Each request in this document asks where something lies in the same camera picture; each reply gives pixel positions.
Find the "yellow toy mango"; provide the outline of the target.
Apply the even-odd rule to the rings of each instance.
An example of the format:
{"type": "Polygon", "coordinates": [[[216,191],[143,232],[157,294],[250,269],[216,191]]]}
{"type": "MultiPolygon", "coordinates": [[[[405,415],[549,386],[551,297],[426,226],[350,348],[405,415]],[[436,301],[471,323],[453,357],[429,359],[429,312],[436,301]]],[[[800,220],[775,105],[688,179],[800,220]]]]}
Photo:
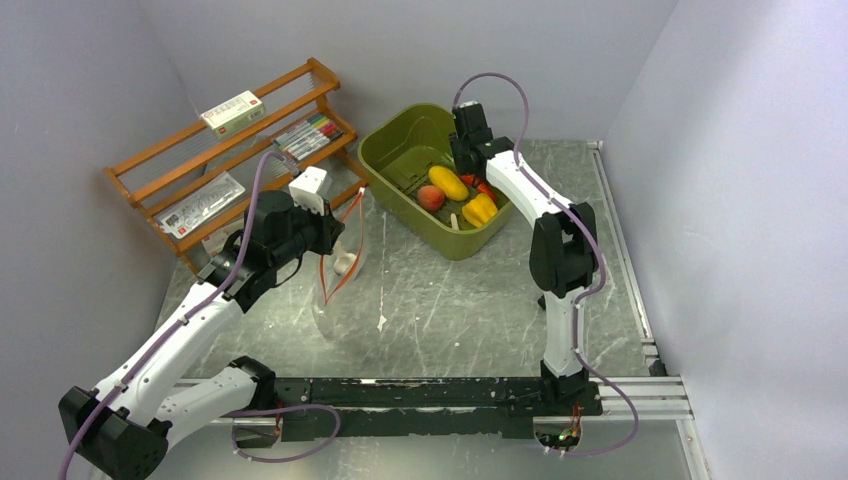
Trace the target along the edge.
{"type": "Polygon", "coordinates": [[[439,188],[446,198],[453,201],[465,201],[469,198],[467,186],[449,168],[435,165],[429,168],[428,178],[430,183],[439,188]]]}

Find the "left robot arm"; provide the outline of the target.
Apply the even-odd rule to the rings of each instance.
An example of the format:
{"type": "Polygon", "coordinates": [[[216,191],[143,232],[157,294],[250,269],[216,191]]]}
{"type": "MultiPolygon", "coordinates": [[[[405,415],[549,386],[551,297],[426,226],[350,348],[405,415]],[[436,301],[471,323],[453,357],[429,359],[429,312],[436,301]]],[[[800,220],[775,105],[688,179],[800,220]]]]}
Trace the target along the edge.
{"type": "Polygon", "coordinates": [[[343,230],[315,191],[253,193],[243,228],[201,269],[182,305],[95,387],[73,387],[60,399],[69,447],[59,478],[81,457],[112,479],[145,479],[171,447],[211,420],[275,414],[276,375],[247,356],[177,395],[171,389],[228,325],[280,286],[282,267],[306,253],[331,253],[343,230]]]}

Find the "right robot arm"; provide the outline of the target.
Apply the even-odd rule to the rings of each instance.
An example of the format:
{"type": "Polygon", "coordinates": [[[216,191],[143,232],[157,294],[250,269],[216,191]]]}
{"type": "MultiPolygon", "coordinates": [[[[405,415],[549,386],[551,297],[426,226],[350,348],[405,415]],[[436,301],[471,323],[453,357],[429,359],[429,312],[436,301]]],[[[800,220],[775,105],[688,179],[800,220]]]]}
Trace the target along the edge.
{"type": "Polygon", "coordinates": [[[599,389],[580,356],[584,345],[581,304],[599,267],[595,214],[552,189],[506,137],[495,137],[478,102],[451,110],[454,164],[500,191],[532,228],[528,266],[543,293],[546,346],[536,392],[513,394],[508,403],[536,415],[599,415],[599,389]]]}

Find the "clear zip top bag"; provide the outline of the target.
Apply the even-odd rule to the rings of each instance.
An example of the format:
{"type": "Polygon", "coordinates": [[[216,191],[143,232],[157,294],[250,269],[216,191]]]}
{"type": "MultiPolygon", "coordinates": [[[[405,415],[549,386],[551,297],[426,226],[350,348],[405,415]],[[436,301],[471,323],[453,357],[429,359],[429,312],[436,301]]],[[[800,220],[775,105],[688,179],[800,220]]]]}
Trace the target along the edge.
{"type": "Polygon", "coordinates": [[[322,337],[335,340],[354,324],[367,300],[367,210],[369,195],[362,187],[349,204],[337,212],[344,227],[328,255],[318,258],[310,312],[322,337]]]}

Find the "white toy mushroom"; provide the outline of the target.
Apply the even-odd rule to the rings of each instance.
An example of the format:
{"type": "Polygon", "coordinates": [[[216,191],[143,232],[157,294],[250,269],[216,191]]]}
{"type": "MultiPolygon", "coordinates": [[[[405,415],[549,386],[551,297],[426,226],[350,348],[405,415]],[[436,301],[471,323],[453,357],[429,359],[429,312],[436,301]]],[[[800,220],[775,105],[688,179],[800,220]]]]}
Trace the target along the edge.
{"type": "Polygon", "coordinates": [[[347,275],[354,268],[354,263],[358,260],[358,256],[348,252],[340,240],[334,245],[333,255],[335,256],[333,270],[337,276],[347,275]]]}

